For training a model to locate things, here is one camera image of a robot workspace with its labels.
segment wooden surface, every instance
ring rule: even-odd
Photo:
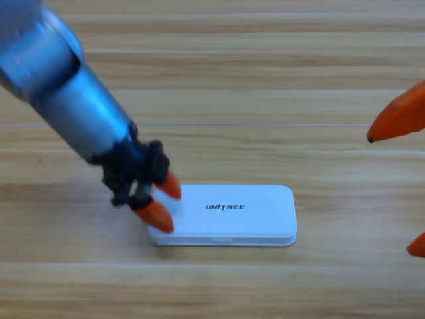
[[[279,183],[280,248],[149,245],[89,167],[0,92],[0,318],[425,317],[425,133],[369,144],[425,78],[421,0],[50,0],[183,183]]]

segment orange fingertip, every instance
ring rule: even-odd
[[[425,81],[396,97],[376,117],[367,132],[370,143],[387,140],[425,128]]]
[[[181,198],[180,181],[177,179],[177,176],[171,171],[168,172],[167,179],[165,180],[164,184],[155,184],[155,186],[160,191],[163,191],[170,197],[173,197],[175,199]]]
[[[425,258],[425,233],[422,233],[407,247],[407,252],[412,256]]]
[[[172,233],[174,231],[173,218],[167,208],[161,203],[153,200],[147,207],[138,209],[135,213],[138,214],[145,223],[164,233]]]

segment robotic hand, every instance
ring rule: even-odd
[[[137,126],[87,65],[76,35],[41,0],[0,0],[0,85],[103,169],[114,207],[129,205],[147,224],[173,232],[170,213],[151,196],[156,186],[181,198],[162,143],[139,141]]]

